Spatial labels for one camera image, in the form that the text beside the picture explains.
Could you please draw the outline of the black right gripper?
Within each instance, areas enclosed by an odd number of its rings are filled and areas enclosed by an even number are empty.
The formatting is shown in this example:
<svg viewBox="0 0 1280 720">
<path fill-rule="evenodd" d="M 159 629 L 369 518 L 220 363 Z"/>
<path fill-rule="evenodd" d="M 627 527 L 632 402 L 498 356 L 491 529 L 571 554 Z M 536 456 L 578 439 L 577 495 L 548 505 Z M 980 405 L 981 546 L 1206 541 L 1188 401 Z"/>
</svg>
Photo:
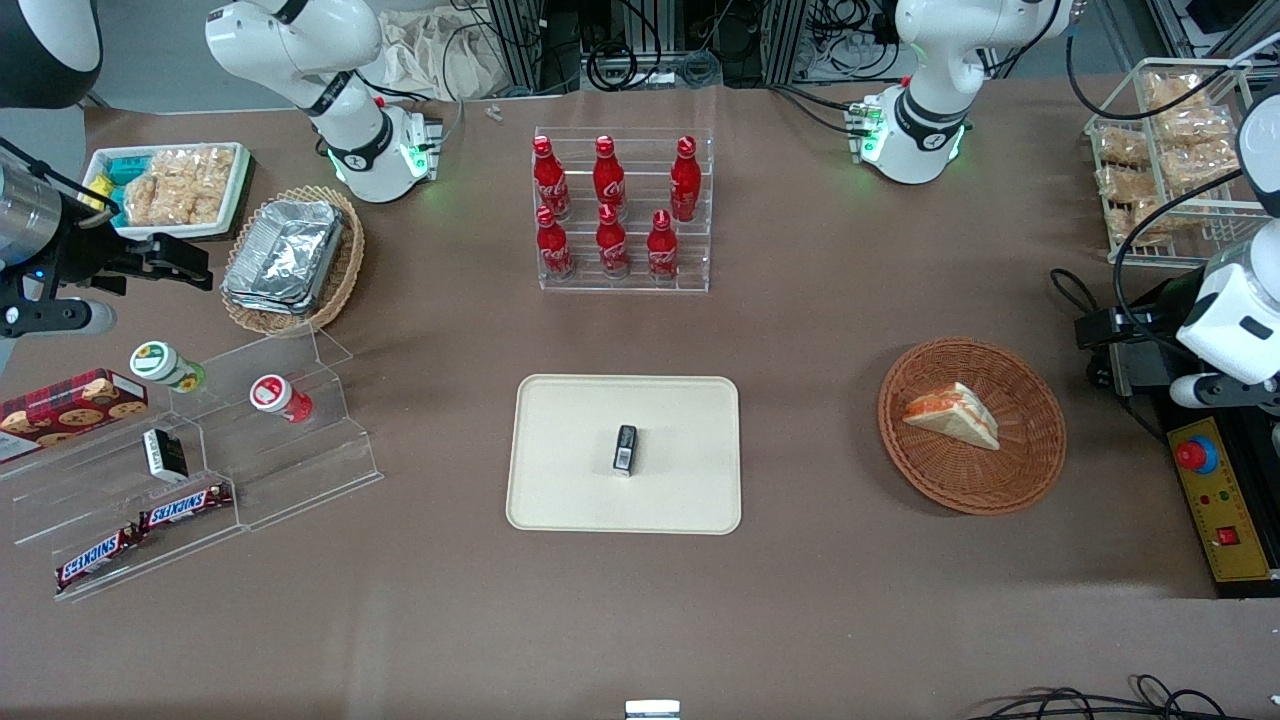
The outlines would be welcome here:
<svg viewBox="0 0 1280 720">
<path fill-rule="evenodd" d="M 212 290 L 209 254 L 170 234 L 148 237 L 148 268 L 143 247 L 118 234 L 106 219 L 64 218 L 40 254 L 40 297 L 55 299 L 65 284 L 124 295 L 129 278 L 173 281 L 204 292 Z"/>
</svg>

